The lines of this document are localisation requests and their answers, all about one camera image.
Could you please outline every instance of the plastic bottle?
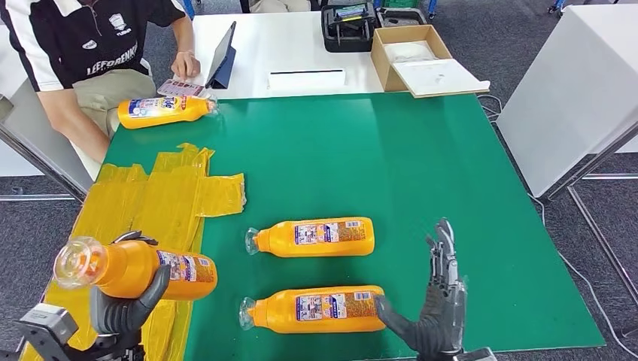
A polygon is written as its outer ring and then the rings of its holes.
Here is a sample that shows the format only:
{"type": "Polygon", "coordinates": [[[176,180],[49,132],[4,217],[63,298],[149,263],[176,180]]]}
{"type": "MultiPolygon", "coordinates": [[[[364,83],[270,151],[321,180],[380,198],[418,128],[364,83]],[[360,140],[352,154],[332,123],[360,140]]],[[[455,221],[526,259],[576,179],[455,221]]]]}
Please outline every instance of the plastic bottle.
{"type": "Polygon", "coordinates": [[[200,299],[217,285],[217,269],[210,258],[163,250],[139,240],[103,246],[91,237],[72,238],[58,253],[53,274],[62,288],[95,284],[111,297],[134,299],[165,264],[172,269],[163,299],[200,299]]]}
{"type": "Polygon", "coordinates": [[[250,228],[245,236],[249,254],[270,252],[279,257],[365,256],[375,249],[372,220],[365,217],[286,221],[270,229],[250,228]]]}
{"type": "Polygon", "coordinates": [[[239,306],[243,329],[266,327],[277,333],[371,332],[385,325],[377,317],[377,286],[346,286],[285,290],[239,306]]]}
{"type": "Polygon", "coordinates": [[[117,116],[125,128],[137,129],[181,121],[193,122],[216,109],[215,100],[194,96],[166,96],[121,102],[117,108],[117,116]]]}

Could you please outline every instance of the khaki pants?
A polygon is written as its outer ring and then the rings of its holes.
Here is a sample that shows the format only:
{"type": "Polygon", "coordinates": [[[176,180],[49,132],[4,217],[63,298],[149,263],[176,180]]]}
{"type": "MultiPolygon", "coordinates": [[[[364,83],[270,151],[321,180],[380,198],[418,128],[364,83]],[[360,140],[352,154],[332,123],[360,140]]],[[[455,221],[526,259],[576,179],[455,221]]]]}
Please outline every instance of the khaki pants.
{"type": "MultiPolygon", "coordinates": [[[[153,98],[155,83],[149,76],[130,69],[111,70],[98,77],[73,84],[80,109],[95,122],[109,138],[120,125],[117,106],[129,99],[153,98]]],[[[73,142],[71,143],[80,161],[93,180],[98,176],[102,164],[91,159],[73,142]]]]}
{"type": "Polygon", "coordinates": [[[251,13],[294,13],[300,11],[310,11],[308,0],[258,0],[251,5],[251,13]]]}

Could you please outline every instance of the metal table leg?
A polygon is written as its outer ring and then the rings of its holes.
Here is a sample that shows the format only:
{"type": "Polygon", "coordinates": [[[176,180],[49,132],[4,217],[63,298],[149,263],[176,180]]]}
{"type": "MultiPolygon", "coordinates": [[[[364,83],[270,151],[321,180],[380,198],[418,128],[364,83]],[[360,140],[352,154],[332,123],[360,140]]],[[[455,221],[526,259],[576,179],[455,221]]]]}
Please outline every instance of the metal table leg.
{"type": "Polygon", "coordinates": [[[590,173],[583,176],[582,179],[589,179],[593,181],[617,181],[638,179],[638,173],[590,173]]]}
{"type": "Polygon", "coordinates": [[[556,190],[549,194],[547,197],[549,200],[554,198],[556,194],[560,191],[564,190],[567,187],[573,187],[573,185],[581,180],[585,175],[590,174],[594,169],[596,169],[600,164],[602,164],[606,159],[608,159],[612,154],[616,153],[617,150],[622,148],[626,143],[632,140],[634,137],[638,135],[638,123],[634,123],[627,130],[625,130],[619,137],[617,137],[611,144],[609,144],[605,149],[603,149],[600,153],[596,154],[594,158],[592,158],[587,164],[582,166],[576,173],[574,173],[571,177],[569,177],[566,181],[564,181],[556,190]]]}
{"type": "MultiPolygon", "coordinates": [[[[596,221],[591,216],[591,213],[589,213],[589,210],[585,206],[585,203],[582,201],[582,199],[580,198],[579,194],[576,192],[574,187],[567,186],[567,191],[570,193],[570,196],[572,197],[573,201],[576,203],[576,207],[578,207],[580,213],[585,218],[585,221],[587,221],[589,229],[594,233],[594,236],[598,240],[598,243],[603,248],[603,252],[607,256],[607,259],[612,263],[612,266],[618,273],[618,276],[620,276],[622,283],[624,284],[624,287],[629,292],[629,295],[633,303],[638,307],[638,290],[636,289],[636,286],[633,284],[633,281],[629,277],[627,270],[624,269],[624,266],[622,265],[622,263],[620,262],[616,254],[614,253],[614,250],[612,249],[611,245],[609,244],[609,242],[607,241],[603,233],[600,231],[600,228],[596,224],[596,221]]],[[[629,337],[631,335],[638,335],[638,326],[621,329],[620,332],[618,333],[620,333],[624,337],[629,337]]]]}
{"type": "Polygon", "coordinates": [[[65,176],[59,174],[53,170],[47,163],[43,162],[37,155],[35,155],[29,148],[25,147],[18,139],[16,139],[3,125],[0,123],[0,140],[4,141],[10,148],[16,151],[19,155],[28,160],[39,171],[49,176],[56,181],[62,188],[64,188],[68,194],[73,196],[80,202],[84,202],[86,193],[77,188],[70,180],[65,176]]]}

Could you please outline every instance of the green table mat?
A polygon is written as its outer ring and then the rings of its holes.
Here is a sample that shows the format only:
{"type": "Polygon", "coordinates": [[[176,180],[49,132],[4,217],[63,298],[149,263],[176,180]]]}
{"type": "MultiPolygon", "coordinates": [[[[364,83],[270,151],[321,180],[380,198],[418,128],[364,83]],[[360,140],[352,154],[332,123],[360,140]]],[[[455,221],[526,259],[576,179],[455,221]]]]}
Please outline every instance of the green table mat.
{"type": "Polygon", "coordinates": [[[279,290],[376,284],[415,318],[429,278],[424,236],[454,227],[468,305],[464,346],[529,350],[604,340],[475,96],[407,93],[222,101],[221,116],[147,129],[120,127],[106,162],[150,171],[185,141],[216,150],[211,174],[244,172],[242,214],[207,219],[202,252],[219,283],[195,302],[186,359],[350,360],[412,356],[392,332],[279,335],[240,329],[239,303],[279,290]],[[364,216],[365,257],[249,256],[250,226],[364,216]]]}

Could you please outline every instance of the man's arm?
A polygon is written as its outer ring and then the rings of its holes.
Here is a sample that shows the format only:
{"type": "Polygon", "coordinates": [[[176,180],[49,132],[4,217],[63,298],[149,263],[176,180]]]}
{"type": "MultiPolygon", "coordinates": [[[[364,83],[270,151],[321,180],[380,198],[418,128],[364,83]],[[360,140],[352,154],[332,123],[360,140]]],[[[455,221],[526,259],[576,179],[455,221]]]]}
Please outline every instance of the man's arm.
{"type": "Polygon", "coordinates": [[[171,24],[178,43],[178,53],[171,70],[180,79],[196,77],[200,71],[199,60],[195,58],[195,42],[193,22],[189,17],[182,17],[171,24]]]}
{"type": "Polygon", "coordinates": [[[11,46],[20,55],[51,126],[101,162],[108,138],[80,110],[71,78],[59,61],[59,49],[50,25],[32,13],[31,2],[23,0],[0,0],[0,17],[7,24],[11,46]]]}
{"type": "Polygon", "coordinates": [[[199,74],[199,61],[195,57],[193,23],[177,0],[148,0],[148,21],[155,25],[171,26],[178,43],[178,53],[171,70],[186,80],[199,74]]]}
{"type": "Polygon", "coordinates": [[[80,109],[75,91],[64,89],[37,94],[51,126],[96,162],[102,163],[108,149],[108,137],[80,109]]]}

